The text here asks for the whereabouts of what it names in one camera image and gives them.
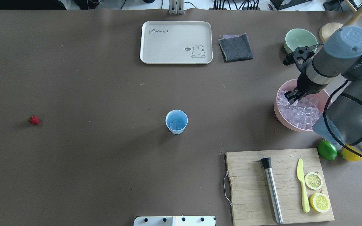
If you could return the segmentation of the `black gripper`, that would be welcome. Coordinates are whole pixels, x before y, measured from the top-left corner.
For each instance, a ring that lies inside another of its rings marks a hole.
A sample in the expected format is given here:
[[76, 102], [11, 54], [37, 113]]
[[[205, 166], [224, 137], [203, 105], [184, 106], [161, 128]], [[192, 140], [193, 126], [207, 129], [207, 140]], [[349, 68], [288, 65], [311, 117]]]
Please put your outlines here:
[[306, 97], [308, 94], [319, 93], [325, 87], [325, 84], [315, 83], [310, 80], [305, 73], [301, 73], [297, 79], [296, 90], [287, 91], [285, 97], [289, 98], [289, 103], [292, 105]]

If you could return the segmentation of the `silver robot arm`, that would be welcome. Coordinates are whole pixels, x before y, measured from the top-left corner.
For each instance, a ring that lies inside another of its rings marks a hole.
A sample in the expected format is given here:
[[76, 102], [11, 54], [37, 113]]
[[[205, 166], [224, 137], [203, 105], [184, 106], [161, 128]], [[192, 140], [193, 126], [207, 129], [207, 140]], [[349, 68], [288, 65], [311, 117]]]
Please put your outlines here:
[[362, 27], [343, 26], [336, 30], [318, 52], [314, 46], [298, 47], [284, 65], [296, 64], [297, 85], [285, 96], [290, 104], [322, 91], [336, 76], [346, 81], [335, 101], [327, 100], [313, 130], [334, 145], [349, 147], [362, 157]]

